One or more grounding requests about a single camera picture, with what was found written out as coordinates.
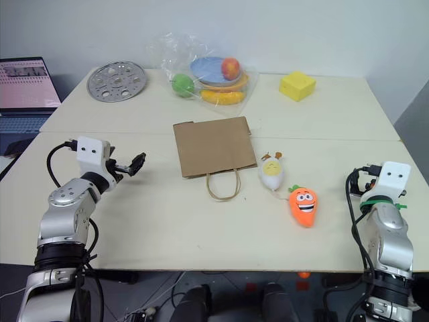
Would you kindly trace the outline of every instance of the banana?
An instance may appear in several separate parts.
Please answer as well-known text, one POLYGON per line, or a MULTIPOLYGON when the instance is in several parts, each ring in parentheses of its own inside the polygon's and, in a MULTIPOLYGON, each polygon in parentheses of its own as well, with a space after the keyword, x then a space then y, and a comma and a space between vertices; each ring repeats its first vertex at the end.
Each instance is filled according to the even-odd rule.
POLYGON ((246 97, 243 92, 218 93, 206 89, 202 90, 200 95, 206 102, 219 105, 237 104, 246 97))

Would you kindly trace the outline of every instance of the black cable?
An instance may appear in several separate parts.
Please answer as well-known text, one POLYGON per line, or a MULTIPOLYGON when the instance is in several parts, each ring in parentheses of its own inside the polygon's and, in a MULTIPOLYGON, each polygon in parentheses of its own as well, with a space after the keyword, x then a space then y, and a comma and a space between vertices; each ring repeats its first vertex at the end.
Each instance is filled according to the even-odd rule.
POLYGON ((89 219, 89 223, 94 228, 94 240, 93 240, 93 243, 91 244, 91 246, 88 249, 88 254, 91 254, 91 252, 94 250, 95 245, 97 244, 97 242, 99 240, 99 228, 97 227, 95 221, 93 221, 91 218, 89 219))
POLYGON ((53 148, 51 150, 51 152, 49 152, 48 157, 46 158, 46 167, 48 168, 49 175, 50 175, 52 181, 54 181, 55 185, 58 188, 61 187, 61 184, 56 180, 54 173, 52 172, 51 159, 52 159, 52 156, 54 155, 55 152, 57 152, 60 148, 64 148, 67 146, 68 146, 67 142, 61 143, 59 146, 56 146, 55 148, 53 148))
POLYGON ((103 319, 105 317, 105 296, 103 294, 103 288, 101 286, 99 277, 97 276, 97 273, 95 272, 94 268, 89 263, 86 263, 85 266, 88 268, 88 270, 94 276, 95 284, 97 284, 97 290, 99 292, 99 298, 100 298, 100 319, 99 319, 99 321, 103 322, 103 319))
POLYGON ((118 318, 116 317, 116 315, 113 314, 112 310, 110 310, 110 307, 107 304, 105 304, 105 305, 106 305, 107 310, 110 312, 112 317, 115 319, 114 321, 118 321, 118 318))
POLYGON ((176 280, 174 281, 174 285, 172 287, 171 300, 172 300, 173 308, 176 308, 176 304, 174 303, 174 289, 176 288, 176 283, 179 281, 179 278, 181 277, 181 275, 182 275, 182 272, 180 272, 179 276, 177 276, 176 280))
MULTIPOLYGON (((173 295, 174 297, 176 297, 176 296, 178 296, 178 295, 185 295, 185 293, 183 293, 183 292, 179 292, 179 293, 176 293, 175 295, 173 295)), ((160 310, 160 309, 162 309, 162 307, 169 301, 171 299, 171 297, 169 297, 168 299, 166 299, 159 307, 158 307, 158 311, 160 310)))
POLYGON ((226 274, 222 274, 222 276, 225 277, 225 279, 228 282, 230 282, 231 285, 234 286, 237 290, 239 290, 240 292, 243 292, 243 290, 241 288, 239 288, 232 280, 230 280, 226 274))
POLYGON ((221 275, 221 274, 225 274, 228 271, 224 271, 224 272, 205 272, 205 271, 201 271, 203 274, 205 275, 221 275))
POLYGON ((9 172, 9 170, 11 170, 12 166, 18 161, 19 157, 21 156, 21 154, 18 154, 11 163, 9 163, 6 168, 3 169, 3 171, 1 171, 0 173, 0 181, 3 180, 3 178, 5 177, 5 175, 9 172))
POLYGON ((371 258, 369 257, 369 254, 367 252, 367 250, 365 249, 365 247, 363 247, 362 245, 362 241, 361 241, 361 236, 359 235, 359 230, 357 229, 357 223, 356 223, 356 219, 355 219, 355 214, 353 212, 353 205, 351 203, 351 199, 350 199, 350 188, 349 188, 349 184, 350 184, 350 180, 351 177, 356 174, 356 172, 358 171, 363 171, 364 168, 358 168, 355 169, 354 171, 352 171, 352 173, 350 173, 346 179, 346 199, 347 199, 347 205, 349 206, 349 211, 350 211, 350 217, 351 217, 351 222, 352 222, 352 228, 351 228, 351 232, 352 232, 352 236, 353 239, 356 241, 356 244, 359 246, 359 250, 361 251, 361 256, 362 256, 362 261, 363 261, 363 266, 364 266, 364 270, 368 269, 369 266, 369 270, 370 270, 370 278, 371 278, 371 285, 368 289, 365 290, 365 292, 363 293, 363 295, 361 296, 361 298, 352 306, 352 308, 350 309, 350 311, 347 313, 347 318, 346 318, 346 322, 350 322, 352 319, 353 314, 355 313, 355 311, 358 309, 358 307, 364 302, 366 301, 369 296, 371 295, 373 289, 374 289, 374 278, 375 278, 375 269, 374 269, 374 265, 372 263, 371 258))
POLYGON ((82 320, 82 299, 80 297, 80 281, 82 278, 82 266, 79 266, 76 269, 76 281, 75 281, 75 285, 74 285, 74 293, 76 295, 76 306, 77 306, 77 310, 78 310, 78 320, 81 321, 82 320))
POLYGON ((363 213, 358 219, 356 219, 356 223, 359 223, 368 213, 363 213))
POLYGON ((154 297, 154 295, 161 289, 161 287, 163 287, 163 285, 165 285, 165 283, 167 283, 167 281, 172 277, 173 274, 174 273, 171 273, 170 275, 168 275, 168 277, 161 283, 161 285, 158 286, 158 288, 155 290, 155 292, 153 292, 151 294, 151 296, 142 305, 140 305, 141 308, 143 308, 146 305, 146 303, 148 303, 150 301, 150 299, 152 297, 154 297))
POLYGON ((360 278, 358 278, 356 281, 347 284, 347 285, 341 285, 341 286, 334 286, 334 287, 330 287, 328 288, 324 293, 323 293, 323 308, 326 312, 326 316, 328 317, 329 314, 329 306, 328 306, 328 295, 332 292, 343 292, 345 290, 351 290, 355 287, 358 287, 360 284, 362 283, 362 276, 360 278))

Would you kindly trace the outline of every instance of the orange carrot toy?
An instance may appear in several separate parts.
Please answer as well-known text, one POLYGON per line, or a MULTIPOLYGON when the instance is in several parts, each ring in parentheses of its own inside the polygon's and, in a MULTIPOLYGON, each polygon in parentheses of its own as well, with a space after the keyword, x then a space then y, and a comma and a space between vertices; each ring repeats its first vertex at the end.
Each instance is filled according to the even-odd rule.
POLYGON ((289 188, 289 205, 292 215, 304 227, 312 227, 316 218, 317 196, 313 190, 296 184, 289 188))

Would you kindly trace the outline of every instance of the cable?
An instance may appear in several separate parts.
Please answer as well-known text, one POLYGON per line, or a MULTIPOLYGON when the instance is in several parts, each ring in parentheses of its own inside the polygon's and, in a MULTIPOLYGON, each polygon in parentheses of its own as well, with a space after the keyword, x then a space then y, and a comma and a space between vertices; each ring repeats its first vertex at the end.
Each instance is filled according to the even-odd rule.
POLYGON ((52 156, 54 155, 55 152, 57 152, 60 148, 65 148, 67 146, 68 146, 67 142, 61 143, 59 146, 56 146, 55 148, 53 148, 51 150, 51 152, 49 152, 48 157, 46 158, 46 167, 48 168, 49 175, 50 175, 52 181, 54 181, 55 185, 58 188, 61 187, 61 184, 56 180, 54 173, 52 172, 51 159, 52 159, 52 156))
MULTIPOLYGON (((94 285, 92 285, 92 284, 88 284, 88 286, 89 287, 91 287, 91 289, 93 290, 93 291, 95 291, 95 287, 97 287, 97 286, 94 286, 94 285)), ((114 318, 114 320, 117 320, 118 318, 116 317, 116 315, 112 312, 112 310, 111 310, 111 308, 108 306, 108 304, 106 303, 106 300, 105 300, 105 309, 107 309, 108 310, 108 312, 111 314, 111 316, 114 318)))
POLYGON ((158 288, 155 290, 155 292, 153 292, 151 295, 150 295, 150 297, 148 297, 147 298, 147 300, 142 304, 142 305, 140 305, 140 307, 144 307, 145 305, 146 305, 146 303, 148 303, 149 301, 150 301, 150 299, 152 298, 152 297, 154 297, 154 295, 161 289, 161 287, 163 287, 164 286, 164 284, 165 283, 167 283, 167 281, 173 276, 173 274, 174 273, 171 273, 170 275, 168 275, 168 277, 158 286, 158 288))
POLYGON ((171 300, 172 300, 172 305, 173 305, 173 308, 176 308, 176 304, 174 303, 174 289, 175 289, 175 287, 176 287, 176 285, 177 285, 177 283, 178 283, 178 281, 179 281, 179 278, 180 278, 180 275, 179 276, 177 276, 177 279, 174 281, 174 285, 173 285, 173 287, 172 287, 172 295, 171 295, 171 300))
POLYGON ((375 278, 374 265, 372 263, 371 258, 369 257, 369 254, 368 254, 367 250, 362 245, 361 236, 359 235, 359 230, 357 229, 357 223, 356 223, 356 219, 355 219, 355 214, 353 212, 353 205, 352 205, 351 199, 350 199, 350 188, 349 188, 350 180, 351 180, 351 177, 354 174, 356 174, 357 172, 359 172, 359 171, 366 171, 366 169, 364 169, 364 168, 354 169, 354 171, 352 171, 352 173, 350 173, 348 175, 347 179, 346 179, 345 190, 346 190, 347 205, 349 206, 350 217, 351 217, 351 222, 352 222, 351 233, 352 233, 353 239, 356 241, 356 244, 359 246, 359 250, 361 251, 361 256, 362 256, 364 270, 367 270, 368 269, 368 265, 369 265, 370 277, 371 277, 371 285, 369 286, 368 289, 365 290, 365 292, 363 293, 363 295, 361 296, 361 298, 352 306, 352 308, 350 309, 350 311, 347 313, 346 322, 350 322, 351 321, 352 316, 353 316, 354 312, 357 310, 357 308, 364 301, 366 301, 369 298, 369 296, 371 295, 371 293, 373 292, 373 289, 374 289, 374 278, 375 278))
POLYGON ((220 275, 220 274, 225 274, 228 271, 224 271, 224 272, 205 272, 205 271, 201 271, 203 274, 205 275, 220 275))
POLYGON ((94 250, 95 245, 97 244, 97 242, 99 240, 99 228, 97 227, 95 221, 93 221, 91 218, 89 219, 89 223, 94 228, 94 240, 93 240, 93 243, 91 244, 91 246, 88 248, 88 254, 91 254, 91 252, 94 250))
POLYGON ((356 219, 356 223, 359 223, 368 213, 363 213, 358 219, 356 219))
POLYGON ((83 265, 80 265, 76 269, 76 280, 74 281, 76 284, 74 285, 74 293, 76 295, 76 306, 78 310, 78 320, 82 320, 82 298, 80 297, 80 287, 81 287, 81 278, 82 278, 82 267, 83 265))
POLYGON ((228 282, 230 282, 231 285, 234 286, 237 290, 239 290, 240 292, 243 292, 243 290, 239 288, 232 280, 230 280, 226 274, 222 274, 222 276, 225 277, 225 279, 228 280, 228 282))
POLYGON ((10 293, 3 294, 3 295, 0 296, 0 300, 3 300, 5 297, 10 297, 11 295, 18 294, 19 292, 22 292, 23 290, 25 290, 25 287, 23 287, 23 288, 21 288, 19 290, 15 290, 15 291, 10 292, 10 293))
MULTIPOLYGON (((175 295, 174 295, 174 297, 176 297, 176 296, 178 296, 178 295, 185 295, 186 293, 183 293, 183 292, 179 292, 179 293, 176 293, 175 295)), ((159 307, 158 307, 158 311, 160 310, 160 309, 162 309, 162 307, 169 301, 171 299, 171 297, 169 297, 168 299, 166 299, 159 307)))
POLYGON ((13 158, 13 160, 11 161, 11 163, 9 163, 6 168, 3 169, 3 171, 1 171, 0 173, 0 181, 3 180, 3 178, 5 177, 5 175, 9 172, 9 170, 11 170, 12 166, 18 161, 19 157, 21 156, 21 154, 18 154, 16 157, 13 158))
POLYGON ((99 277, 97 276, 96 272, 94 271, 94 268, 89 263, 86 263, 85 266, 93 274, 94 279, 95 279, 95 284, 97 284, 97 289, 99 291, 99 298, 100 298, 100 319, 99 319, 99 321, 103 322, 104 316, 105 316, 105 296, 103 294, 103 288, 101 286, 99 277))
POLYGON ((356 281, 347 284, 347 285, 342 285, 342 286, 334 286, 334 287, 330 287, 328 288, 324 293, 323 293, 323 308, 326 312, 326 316, 328 317, 329 314, 329 306, 328 306, 328 295, 332 292, 342 292, 345 290, 351 290, 355 287, 358 287, 360 284, 362 283, 362 276, 357 279, 356 281))
MULTIPOLYGON (((169 292, 173 287, 175 287, 180 281, 181 281, 181 279, 183 278, 183 276, 185 276, 185 274, 186 274, 186 272, 183 272, 182 273, 182 275, 180 275, 180 277, 179 277, 179 279, 178 279, 178 281, 177 282, 175 282, 171 287, 169 287, 169 288, 167 288, 163 293, 161 293, 156 299, 154 299, 154 300, 152 300, 152 301, 150 301, 147 305, 146 305, 146 307, 149 307, 150 305, 152 305, 152 304, 154 304, 156 301, 158 301, 160 298, 162 298, 167 292, 169 292)), ((123 317, 121 317, 120 319, 118 319, 118 320, 116 320, 115 322, 120 322, 120 321, 122 321, 124 318, 126 318, 127 316, 129 316, 130 314, 133 314, 133 313, 136 313, 136 312, 138 312, 138 311, 140 311, 141 310, 141 308, 143 307, 143 305, 142 306, 140 306, 140 307, 138 307, 138 308, 136 308, 134 311, 131 311, 131 312, 129 312, 129 313, 127 313, 126 315, 124 315, 123 317)))

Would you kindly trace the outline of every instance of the laptop keyboard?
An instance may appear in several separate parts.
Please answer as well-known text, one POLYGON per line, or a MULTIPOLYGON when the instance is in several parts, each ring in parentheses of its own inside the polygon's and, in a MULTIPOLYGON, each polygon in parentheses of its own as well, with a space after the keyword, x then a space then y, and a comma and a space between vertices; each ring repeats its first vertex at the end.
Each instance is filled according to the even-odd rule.
POLYGON ((0 134, 38 133, 48 117, 0 117, 0 134))

